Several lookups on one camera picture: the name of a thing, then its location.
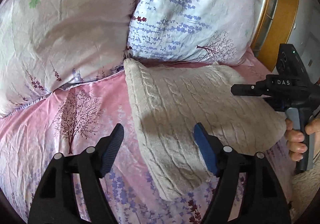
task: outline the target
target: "device handle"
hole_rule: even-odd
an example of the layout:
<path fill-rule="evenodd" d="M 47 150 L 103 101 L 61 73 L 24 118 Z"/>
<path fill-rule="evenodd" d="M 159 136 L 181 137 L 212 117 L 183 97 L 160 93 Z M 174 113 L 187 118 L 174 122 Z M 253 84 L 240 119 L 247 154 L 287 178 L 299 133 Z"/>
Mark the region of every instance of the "device handle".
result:
<path fill-rule="evenodd" d="M 307 135 L 305 131 L 305 126 L 314 119 L 312 112 L 306 108 L 289 108 L 285 111 L 287 118 L 293 122 L 293 129 L 303 133 L 304 141 L 302 143 L 308 147 L 308 150 L 303 153 L 303 159 L 296 164 L 296 173 L 302 173 L 313 168 L 315 135 Z"/>

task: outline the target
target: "bed sheet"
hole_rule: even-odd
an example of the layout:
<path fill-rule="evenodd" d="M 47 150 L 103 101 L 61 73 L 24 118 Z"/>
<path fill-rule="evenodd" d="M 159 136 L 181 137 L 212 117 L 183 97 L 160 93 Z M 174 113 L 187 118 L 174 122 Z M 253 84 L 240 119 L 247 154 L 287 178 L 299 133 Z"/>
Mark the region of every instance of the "bed sheet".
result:
<path fill-rule="evenodd" d="M 235 69 L 255 82 L 269 72 L 250 55 Z M 55 153 L 79 154 L 108 136 L 117 123 L 124 126 L 124 141 L 101 184 L 118 222 L 200 223 L 218 179 L 213 177 L 174 201 L 160 198 L 139 151 L 124 71 L 67 91 L 56 90 L 46 100 L 0 121 L 0 187 L 17 213 L 27 221 L 37 185 Z M 292 164 L 287 153 L 284 140 L 266 152 L 290 200 Z M 231 219 L 237 216 L 244 181 L 241 175 Z M 80 215 L 89 220 L 79 175 L 74 175 L 74 184 Z"/>

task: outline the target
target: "human hand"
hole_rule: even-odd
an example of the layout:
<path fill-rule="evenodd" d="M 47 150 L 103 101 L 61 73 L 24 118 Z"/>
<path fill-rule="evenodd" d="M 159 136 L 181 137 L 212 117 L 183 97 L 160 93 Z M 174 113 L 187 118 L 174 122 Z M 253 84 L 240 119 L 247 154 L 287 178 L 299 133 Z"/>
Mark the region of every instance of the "human hand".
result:
<path fill-rule="evenodd" d="M 301 142 L 304 140 L 304 135 L 300 131 L 293 129 L 293 122 L 290 119 L 286 119 L 287 130 L 284 134 L 287 139 L 287 147 L 289 148 L 289 156 L 293 161 L 300 161 L 303 156 L 302 154 L 308 150 L 305 144 Z M 314 157 L 320 151 L 320 118 L 313 120 L 309 123 L 305 131 L 308 135 L 315 134 L 315 151 Z"/>

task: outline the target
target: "finger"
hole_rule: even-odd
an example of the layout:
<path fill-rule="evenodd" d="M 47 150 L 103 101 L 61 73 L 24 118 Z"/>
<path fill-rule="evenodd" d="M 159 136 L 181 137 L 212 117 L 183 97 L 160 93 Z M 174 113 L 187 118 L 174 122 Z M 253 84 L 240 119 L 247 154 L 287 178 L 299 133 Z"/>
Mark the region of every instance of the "finger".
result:
<path fill-rule="evenodd" d="M 285 139 L 287 139 L 288 141 L 290 142 L 296 142 L 296 143 L 299 143 L 299 142 L 302 142 L 304 141 L 304 135 L 303 133 L 301 133 L 300 131 L 297 131 L 297 130 L 287 130 L 285 133 L 284 133 L 284 137 Z"/>
<path fill-rule="evenodd" d="M 309 123 L 306 126 L 305 131 L 306 131 L 307 135 L 311 135 L 313 133 L 320 132 L 320 118 L 316 118 L 311 123 Z"/>
<path fill-rule="evenodd" d="M 285 119 L 285 124 L 287 125 L 287 130 L 292 130 L 293 129 L 293 122 L 290 119 L 286 118 Z"/>
<path fill-rule="evenodd" d="M 303 158 L 303 155 L 300 154 L 300 153 L 295 153 L 295 152 L 292 152 L 292 151 L 289 151 L 289 156 L 291 158 L 292 161 L 300 161 L 302 158 Z"/>
<path fill-rule="evenodd" d="M 294 143 L 287 141 L 287 147 L 289 148 L 290 151 L 295 152 L 295 153 L 301 153 L 303 154 L 308 150 L 308 147 L 303 144 L 303 143 Z"/>

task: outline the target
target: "silver screw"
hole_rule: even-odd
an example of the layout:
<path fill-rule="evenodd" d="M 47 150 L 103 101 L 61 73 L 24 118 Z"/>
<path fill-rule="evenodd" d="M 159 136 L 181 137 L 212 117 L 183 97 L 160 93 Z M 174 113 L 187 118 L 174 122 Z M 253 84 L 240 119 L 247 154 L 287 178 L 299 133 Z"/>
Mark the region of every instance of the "silver screw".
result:
<path fill-rule="evenodd" d="M 96 149 L 95 149 L 94 147 L 88 147 L 88 148 L 86 149 L 86 152 L 87 152 L 88 154 L 92 154 L 95 150 L 96 150 Z"/>
<path fill-rule="evenodd" d="M 54 155 L 53 158 L 56 159 L 56 160 L 59 160 L 61 157 L 62 157 L 62 154 L 61 153 L 57 153 L 57 154 Z"/>
<path fill-rule="evenodd" d="M 258 152 L 257 153 L 257 158 L 263 159 L 264 158 L 264 153 Z"/>
<path fill-rule="evenodd" d="M 230 153 L 230 152 L 232 152 L 232 147 L 225 146 L 225 147 L 223 147 L 223 151 Z"/>

